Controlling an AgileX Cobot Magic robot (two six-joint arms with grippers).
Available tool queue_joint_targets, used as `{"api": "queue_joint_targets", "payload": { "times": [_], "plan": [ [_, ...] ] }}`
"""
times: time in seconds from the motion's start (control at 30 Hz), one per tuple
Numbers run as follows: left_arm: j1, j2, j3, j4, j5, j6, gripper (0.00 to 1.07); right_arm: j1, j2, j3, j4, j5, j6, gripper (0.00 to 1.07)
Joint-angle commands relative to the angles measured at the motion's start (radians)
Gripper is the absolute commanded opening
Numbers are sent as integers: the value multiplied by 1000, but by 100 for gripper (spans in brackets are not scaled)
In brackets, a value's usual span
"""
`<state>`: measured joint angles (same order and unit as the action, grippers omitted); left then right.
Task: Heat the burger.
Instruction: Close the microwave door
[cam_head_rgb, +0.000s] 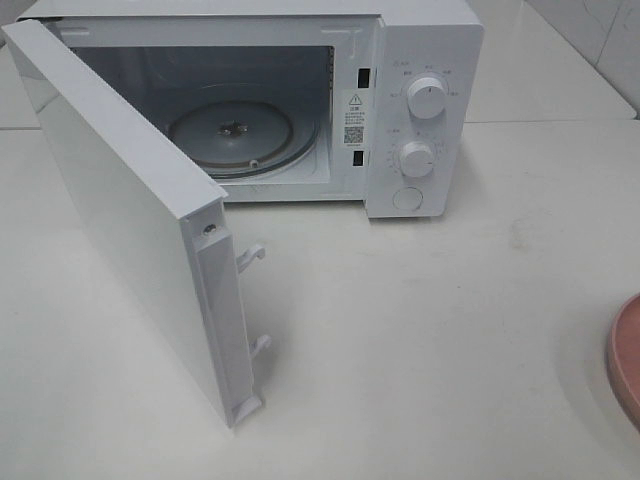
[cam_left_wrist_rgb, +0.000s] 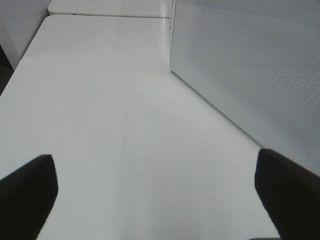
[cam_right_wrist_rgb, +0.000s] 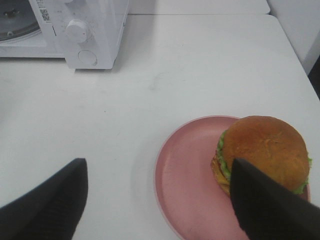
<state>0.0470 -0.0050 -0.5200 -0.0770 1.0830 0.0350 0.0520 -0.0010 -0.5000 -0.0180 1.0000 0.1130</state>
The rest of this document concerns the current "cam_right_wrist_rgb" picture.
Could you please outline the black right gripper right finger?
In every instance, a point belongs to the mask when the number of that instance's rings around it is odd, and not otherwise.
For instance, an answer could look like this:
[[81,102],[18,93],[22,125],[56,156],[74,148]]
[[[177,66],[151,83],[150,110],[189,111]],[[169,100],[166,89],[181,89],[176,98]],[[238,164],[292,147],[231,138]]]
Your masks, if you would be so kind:
[[232,163],[230,199],[251,240],[318,240],[320,209],[287,190],[245,159]]

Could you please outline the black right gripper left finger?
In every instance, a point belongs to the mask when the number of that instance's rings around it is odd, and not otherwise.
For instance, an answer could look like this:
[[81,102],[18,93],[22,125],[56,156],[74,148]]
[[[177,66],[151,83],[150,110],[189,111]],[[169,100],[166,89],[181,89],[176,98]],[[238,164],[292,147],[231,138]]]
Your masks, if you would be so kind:
[[76,158],[0,208],[2,240],[70,240],[88,197],[88,168]]

